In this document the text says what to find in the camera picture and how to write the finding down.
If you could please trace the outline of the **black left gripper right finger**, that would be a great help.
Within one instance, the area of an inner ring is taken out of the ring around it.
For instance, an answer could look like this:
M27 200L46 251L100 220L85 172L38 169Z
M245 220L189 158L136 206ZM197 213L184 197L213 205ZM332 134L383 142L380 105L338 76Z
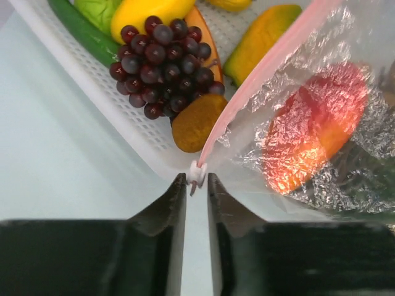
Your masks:
M268 222L207 177L215 295L393 295L394 234L365 221Z

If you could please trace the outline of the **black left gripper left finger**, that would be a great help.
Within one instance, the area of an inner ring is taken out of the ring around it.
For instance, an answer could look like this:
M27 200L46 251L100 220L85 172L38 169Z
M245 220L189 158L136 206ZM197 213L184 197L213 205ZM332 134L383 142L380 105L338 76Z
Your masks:
M126 220L4 220L2 295L178 295L186 176Z

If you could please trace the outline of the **clear zip top bag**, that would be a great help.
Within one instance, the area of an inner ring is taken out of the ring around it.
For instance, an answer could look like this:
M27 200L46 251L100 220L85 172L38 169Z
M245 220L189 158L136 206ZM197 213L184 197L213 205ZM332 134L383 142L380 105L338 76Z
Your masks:
M208 172L253 210L394 223L394 2L312 1L223 110Z

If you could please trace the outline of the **red yellow mango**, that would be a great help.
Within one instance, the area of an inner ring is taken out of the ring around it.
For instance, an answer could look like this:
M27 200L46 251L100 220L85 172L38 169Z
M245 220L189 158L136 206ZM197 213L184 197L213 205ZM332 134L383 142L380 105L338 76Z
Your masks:
M362 66L352 62L310 77L273 118L263 142L267 184L288 194L322 169L350 139L368 99Z

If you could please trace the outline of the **green leaf vegetable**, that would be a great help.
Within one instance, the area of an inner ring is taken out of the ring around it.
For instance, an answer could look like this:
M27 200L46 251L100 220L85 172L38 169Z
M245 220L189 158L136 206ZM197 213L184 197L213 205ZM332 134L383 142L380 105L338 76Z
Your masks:
M75 8L96 28L110 36L110 24L121 0L74 0Z

